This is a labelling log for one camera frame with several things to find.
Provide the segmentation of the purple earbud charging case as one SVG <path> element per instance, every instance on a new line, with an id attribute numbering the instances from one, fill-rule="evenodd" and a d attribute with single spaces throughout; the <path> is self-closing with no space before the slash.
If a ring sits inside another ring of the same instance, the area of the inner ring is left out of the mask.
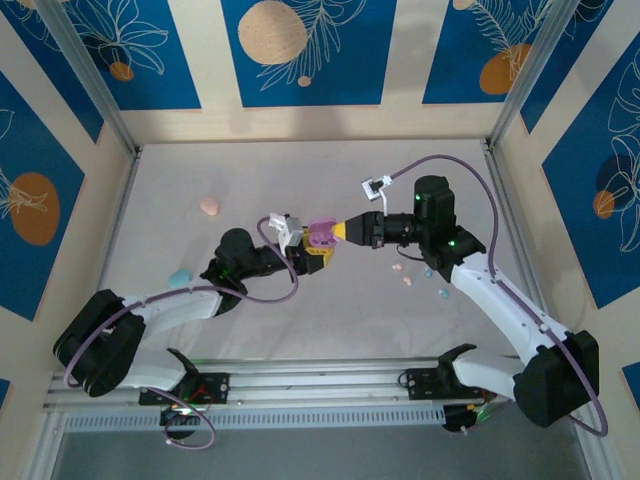
<path id="1" fill-rule="evenodd" d="M 320 217 L 309 225 L 310 240 L 314 247 L 334 248 L 338 243 L 333 236 L 333 226 L 337 223 L 333 217 Z"/>

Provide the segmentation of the blue poster feather orange circle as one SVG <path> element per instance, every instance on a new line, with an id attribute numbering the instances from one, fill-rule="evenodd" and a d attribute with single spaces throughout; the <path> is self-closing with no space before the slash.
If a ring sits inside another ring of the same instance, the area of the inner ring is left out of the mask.
<path id="1" fill-rule="evenodd" d="M 450 0 L 423 103 L 501 102 L 553 0 Z"/>

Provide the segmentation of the blue poster large beige circle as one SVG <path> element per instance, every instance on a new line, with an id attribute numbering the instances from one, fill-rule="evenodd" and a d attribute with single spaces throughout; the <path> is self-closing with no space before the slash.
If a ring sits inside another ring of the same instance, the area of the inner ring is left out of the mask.
<path id="1" fill-rule="evenodd" d="M 397 0 L 221 0 L 245 108 L 377 105 Z"/>

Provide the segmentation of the blue poster white flower outline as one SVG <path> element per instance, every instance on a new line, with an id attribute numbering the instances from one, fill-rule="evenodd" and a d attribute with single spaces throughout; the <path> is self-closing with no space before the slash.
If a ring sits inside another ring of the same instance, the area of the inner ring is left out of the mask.
<path id="1" fill-rule="evenodd" d="M 62 7 L 120 109 L 201 107 L 168 0 L 65 0 Z"/>

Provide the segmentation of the black controller box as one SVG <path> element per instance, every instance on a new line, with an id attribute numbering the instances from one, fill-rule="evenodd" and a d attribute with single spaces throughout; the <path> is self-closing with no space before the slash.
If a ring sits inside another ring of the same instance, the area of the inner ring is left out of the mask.
<path id="1" fill-rule="evenodd" d="M 464 433 L 478 423 L 479 407 L 475 404 L 448 405 L 444 407 L 443 428 L 451 433 Z"/>
<path id="2" fill-rule="evenodd" d="M 201 420 L 193 412 L 168 407 L 160 413 L 159 425 L 170 441 L 183 442 L 195 433 L 194 427 L 200 423 Z"/>

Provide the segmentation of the aluminium side rail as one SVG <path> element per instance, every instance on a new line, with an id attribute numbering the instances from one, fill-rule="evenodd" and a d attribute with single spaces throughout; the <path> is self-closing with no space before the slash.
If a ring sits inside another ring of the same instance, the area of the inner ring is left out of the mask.
<path id="1" fill-rule="evenodd" d="M 492 183 L 488 197 L 494 220 L 486 261 L 489 284 L 476 303 L 509 340 L 522 362 L 528 364 L 540 348 L 551 349 L 557 339 L 564 339 L 567 328 L 546 312 L 547 302 L 527 251 L 521 211 L 509 190 L 506 171 L 500 158 L 488 151 L 486 140 L 481 145 Z M 496 266 L 497 241 L 502 230 L 513 249 L 523 289 L 517 288 Z"/>
<path id="2" fill-rule="evenodd" d="M 133 160 L 118 205 L 114 227 L 109 237 L 106 257 L 98 281 L 98 286 L 102 288 L 105 286 L 138 166 L 139 157 Z M 139 315 L 132 314 L 124 304 L 124 299 L 110 289 L 103 288 L 96 292 L 89 301 L 90 311 L 93 310 L 94 304 L 99 308 L 98 320 L 100 324 L 97 325 L 91 320 L 90 327 L 97 328 L 95 331 L 97 336 L 82 352 L 71 373 L 82 373 L 86 383 L 89 383 L 91 378 L 100 379 L 107 375 L 116 375 L 122 379 L 126 375 L 140 344 L 145 329 L 143 320 Z"/>

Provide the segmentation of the aluminium mounting rail beam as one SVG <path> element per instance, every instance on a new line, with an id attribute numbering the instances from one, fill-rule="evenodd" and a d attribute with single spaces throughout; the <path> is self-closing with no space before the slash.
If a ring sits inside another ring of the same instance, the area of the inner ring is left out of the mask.
<path id="1" fill-rule="evenodd" d="M 407 369 L 435 368 L 435 357 L 396 359 L 339 360 L 202 360 L 195 362 L 201 373 L 229 374 L 230 392 L 222 408 L 311 408 L 390 406 L 414 404 L 398 377 Z M 139 393 L 131 387 L 119 387 L 98 398 L 90 398 L 81 389 L 68 389 L 62 373 L 53 374 L 45 395 L 45 412 L 88 412 L 142 410 Z"/>

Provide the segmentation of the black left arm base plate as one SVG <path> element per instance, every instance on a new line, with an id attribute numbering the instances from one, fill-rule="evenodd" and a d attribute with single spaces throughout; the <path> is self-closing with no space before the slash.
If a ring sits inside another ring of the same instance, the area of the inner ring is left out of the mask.
<path id="1" fill-rule="evenodd" d="M 170 393 L 184 402 L 196 406 L 226 404 L 229 394 L 228 373 L 187 374 Z M 176 402 L 152 392 L 149 388 L 139 393 L 141 406 L 173 405 Z"/>

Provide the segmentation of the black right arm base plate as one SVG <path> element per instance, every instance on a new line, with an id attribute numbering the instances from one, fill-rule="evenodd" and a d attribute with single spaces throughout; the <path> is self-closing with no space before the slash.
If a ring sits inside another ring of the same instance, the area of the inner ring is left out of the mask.
<path id="1" fill-rule="evenodd" d="M 494 400 L 497 395 L 478 387 L 467 387 L 441 380 L 436 368 L 413 368 L 403 371 L 397 378 L 400 387 L 408 392 L 410 400 L 469 401 L 481 403 Z"/>

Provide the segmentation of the aluminium corner post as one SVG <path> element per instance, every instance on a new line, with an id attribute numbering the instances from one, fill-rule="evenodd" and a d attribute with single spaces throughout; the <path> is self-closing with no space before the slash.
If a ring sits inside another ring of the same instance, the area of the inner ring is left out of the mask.
<path id="1" fill-rule="evenodd" d="M 486 140 L 488 151 L 495 153 L 519 115 L 522 106 L 571 20 L 580 0 L 552 0 L 549 14 L 542 22 L 524 65 L 520 69 L 500 114 Z"/>
<path id="2" fill-rule="evenodd" d="M 125 152 L 136 159 L 140 150 L 108 86 L 71 20 L 57 0 L 33 0 L 37 12 L 76 78 Z"/>

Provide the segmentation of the aluminium frame leg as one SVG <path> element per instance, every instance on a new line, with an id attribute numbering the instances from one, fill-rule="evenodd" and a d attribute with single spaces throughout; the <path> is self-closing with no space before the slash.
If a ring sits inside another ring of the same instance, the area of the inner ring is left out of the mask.
<path id="1" fill-rule="evenodd" d="M 64 412 L 48 412 L 41 415 L 35 444 L 22 480 L 51 480 L 67 417 Z"/>
<path id="2" fill-rule="evenodd" d="M 600 438 L 574 424 L 592 480 L 625 480 L 608 437 Z"/>

